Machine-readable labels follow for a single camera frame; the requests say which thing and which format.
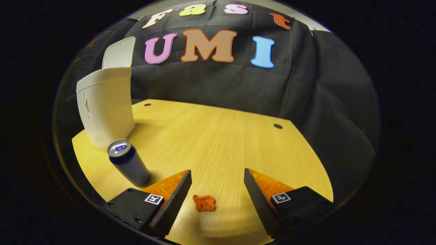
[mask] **black cloth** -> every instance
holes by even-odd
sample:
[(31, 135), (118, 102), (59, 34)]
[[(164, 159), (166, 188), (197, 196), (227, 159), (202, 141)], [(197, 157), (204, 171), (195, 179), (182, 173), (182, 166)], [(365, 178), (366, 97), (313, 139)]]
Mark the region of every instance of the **black cloth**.
[[(81, 125), (76, 82), (101, 68), (102, 55), (110, 44), (135, 36), (132, 100), (181, 101), (289, 119), (325, 166), (335, 203), (340, 203), (366, 178), (378, 147), (378, 101), (363, 65), (333, 33), (311, 32), (304, 23), (286, 16), (292, 29), (278, 26), (269, 14), (280, 14), (277, 11), (235, 1), (195, 3), (204, 3), (206, 12), (181, 17), (179, 11), (192, 5), (184, 3), (172, 7), (170, 14), (146, 29), (142, 26), (150, 17), (136, 22), (124, 20), (118, 26), (121, 31), (103, 32), (91, 46), (92, 51), (85, 49), (63, 84), (69, 88), (60, 88), (67, 98), (65, 110), (74, 112), (63, 119), (65, 124), (75, 124), (69, 136), (77, 134), (78, 124)], [(227, 4), (243, 4), (249, 13), (226, 14)], [(201, 29), (208, 39), (220, 30), (235, 31), (234, 61), (215, 62), (211, 59), (213, 52), (208, 60), (199, 56), (197, 61), (182, 62), (186, 45), (182, 32), (188, 29)], [(159, 55), (164, 46), (162, 37), (169, 33), (177, 33), (177, 37), (168, 59), (157, 65), (147, 64), (145, 41), (159, 37), (155, 47), (155, 55)], [(273, 68), (250, 63), (256, 52), (253, 36), (274, 40)]]

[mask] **can lid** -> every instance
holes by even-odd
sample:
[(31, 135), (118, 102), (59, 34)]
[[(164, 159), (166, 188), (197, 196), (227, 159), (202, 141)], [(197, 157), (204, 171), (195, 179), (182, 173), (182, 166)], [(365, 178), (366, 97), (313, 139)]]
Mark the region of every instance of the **can lid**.
[(120, 157), (129, 152), (132, 144), (126, 139), (116, 140), (108, 146), (107, 152), (109, 157)]

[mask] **foam letter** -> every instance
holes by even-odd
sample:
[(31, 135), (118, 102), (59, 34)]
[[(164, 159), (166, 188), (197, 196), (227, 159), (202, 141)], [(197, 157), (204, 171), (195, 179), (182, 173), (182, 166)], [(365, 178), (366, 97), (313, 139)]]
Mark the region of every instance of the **foam letter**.
[(168, 56), (170, 56), (171, 46), (173, 44), (173, 39), (177, 36), (177, 33), (170, 33), (163, 37), (165, 44), (163, 45), (163, 52), (159, 56), (154, 55), (154, 47), (159, 40), (158, 37), (151, 38), (145, 42), (145, 62), (150, 65), (155, 65), (164, 62)]
[(206, 12), (204, 9), (206, 8), (206, 5), (204, 4), (196, 4), (196, 5), (191, 5), (185, 8), (184, 11), (180, 12), (180, 16), (187, 16), (187, 15), (191, 15), (191, 14), (202, 14), (204, 12)]
[(283, 17), (282, 15), (279, 14), (273, 14), (273, 13), (269, 13), (270, 15), (274, 16), (274, 22), (280, 26), (285, 28), (286, 30), (290, 30), (291, 27), (287, 26), (285, 23), (289, 23), (289, 20), (285, 19), (285, 17)]
[(221, 30), (215, 36), (208, 40), (204, 33), (199, 29), (191, 29), (183, 32), (186, 36), (185, 55), (181, 57), (181, 61), (192, 62), (197, 61), (198, 56), (195, 54), (195, 48), (204, 60), (207, 60), (216, 49), (212, 60), (217, 62), (232, 62), (232, 42), (236, 37), (236, 32), (229, 30)]
[(156, 24), (157, 20), (162, 19), (165, 16), (165, 14), (171, 13), (171, 11), (173, 11), (173, 9), (168, 9), (168, 10), (166, 10), (164, 12), (160, 12), (160, 13), (157, 13), (155, 15), (152, 15), (150, 20), (147, 22), (147, 24), (145, 24), (145, 26), (143, 26), (142, 28), (145, 29), (145, 28), (147, 28), (149, 26), (152, 26), (152, 25)]
[(274, 41), (264, 37), (253, 37), (253, 41), (256, 42), (256, 56), (251, 60), (251, 63), (259, 67), (273, 68), (271, 46), (274, 45)]
[(224, 12), (228, 14), (248, 14), (247, 6), (239, 4), (226, 5)]

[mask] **wooden table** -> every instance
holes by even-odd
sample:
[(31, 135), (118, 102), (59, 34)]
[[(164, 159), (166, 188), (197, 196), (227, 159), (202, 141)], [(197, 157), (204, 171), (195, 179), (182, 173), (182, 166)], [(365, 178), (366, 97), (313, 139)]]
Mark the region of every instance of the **wooden table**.
[[(166, 239), (186, 245), (272, 241), (245, 188), (246, 167), (293, 188), (309, 186), (333, 201), (323, 165), (289, 120), (155, 99), (132, 108), (136, 127), (128, 140), (151, 172), (150, 184), (192, 170), (191, 189)], [(85, 176), (106, 201), (127, 188), (141, 189), (111, 164), (106, 148), (91, 144), (86, 131), (72, 141)], [(216, 210), (196, 212), (194, 194), (213, 196)]]

